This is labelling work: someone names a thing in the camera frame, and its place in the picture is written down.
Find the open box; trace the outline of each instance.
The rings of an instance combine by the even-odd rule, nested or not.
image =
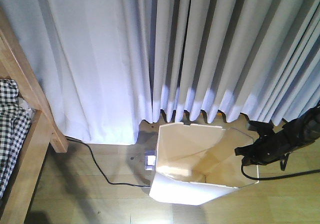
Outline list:
[[[174,204],[200,205],[257,183],[241,173],[234,149],[253,143],[241,131],[220,126],[161,125],[150,197]],[[258,167],[246,167],[258,176]]]

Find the power cord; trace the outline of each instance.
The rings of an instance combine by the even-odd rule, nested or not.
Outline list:
[[[139,188],[150,188],[150,186],[148,186],[148,185],[136,185],[136,184],[131,184],[131,183],[113,183],[113,182],[110,182],[108,177],[106,176],[106,174],[102,171],[101,167],[98,165],[98,163],[97,163],[97,161],[95,159],[94,153],[92,152],[92,149],[88,144],[86,144],[86,143],[84,143],[84,142],[82,142],[82,141],[80,141],[78,139],[74,139],[72,137],[66,137],[66,139],[68,141],[71,141],[71,142],[81,143],[81,144],[85,145],[87,148],[89,148],[91,156],[92,156],[92,159],[93,159],[96,167],[99,169],[99,171],[101,172],[101,174],[104,176],[104,178],[106,179],[106,181],[109,184],[111,184],[111,185],[127,185],[127,186],[131,186],[131,187],[139,187]]]
[[[255,177],[251,177],[251,176],[247,175],[244,171],[244,166],[241,165],[241,172],[246,178],[249,178],[251,180],[268,181],[268,180],[277,180],[277,179],[284,179],[284,178],[293,178],[293,177],[303,176],[303,175],[312,174],[312,173],[320,173],[320,169],[315,169],[315,170],[300,172],[300,173],[292,173],[292,174],[287,174],[287,175],[282,175],[282,176],[275,176],[275,177],[255,178]]]

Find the curtain fold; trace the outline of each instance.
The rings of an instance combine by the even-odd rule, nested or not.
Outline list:
[[[320,99],[320,0],[0,0],[58,127],[133,144],[141,120],[276,125]]]

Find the checkered fabric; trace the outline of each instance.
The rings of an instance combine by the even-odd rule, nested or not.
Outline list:
[[[14,80],[0,79],[0,198],[17,162],[31,119],[18,102]]]

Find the wooden floor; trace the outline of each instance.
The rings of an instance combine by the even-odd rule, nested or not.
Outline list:
[[[150,184],[144,151],[155,149],[159,123],[142,122],[132,146],[91,145],[99,165],[114,182]],[[199,118],[196,123],[204,123]],[[212,125],[246,130],[244,116]],[[293,153],[286,173],[320,168],[320,141]],[[279,163],[260,168],[279,174]],[[320,224],[320,174],[264,181],[201,206],[159,203],[148,189],[111,186],[95,167],[89,150],[71,143],[66,154],[48,150],[26,224]]]

